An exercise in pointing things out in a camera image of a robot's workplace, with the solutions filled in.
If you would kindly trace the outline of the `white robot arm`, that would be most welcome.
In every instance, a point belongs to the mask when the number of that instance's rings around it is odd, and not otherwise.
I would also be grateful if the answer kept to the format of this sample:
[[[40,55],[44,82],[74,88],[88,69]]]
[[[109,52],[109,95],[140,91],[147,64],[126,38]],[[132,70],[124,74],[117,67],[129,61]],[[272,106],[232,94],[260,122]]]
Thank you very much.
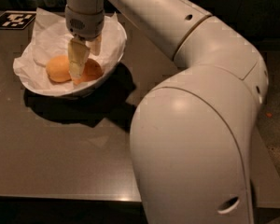
[[[67,0],[76,55],[112,4],[178,68],[138,105],[133,171],[148,224],[254,224],[250,144],[268,90],[265,62],[189,0]]]

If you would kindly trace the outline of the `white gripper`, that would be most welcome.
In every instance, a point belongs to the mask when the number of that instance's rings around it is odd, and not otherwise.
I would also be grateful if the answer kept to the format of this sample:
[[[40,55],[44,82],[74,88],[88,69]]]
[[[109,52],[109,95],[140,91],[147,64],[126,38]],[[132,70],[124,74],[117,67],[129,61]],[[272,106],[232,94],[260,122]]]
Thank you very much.
[[[104,28],[105,12],[101,10],[84,14],[66,6],[65,23],[71,35],[76,36],[68,43],[69,73],[72,79],[80,79],[90,52],[94,56],[98,56],[101,52],[100,34]]]

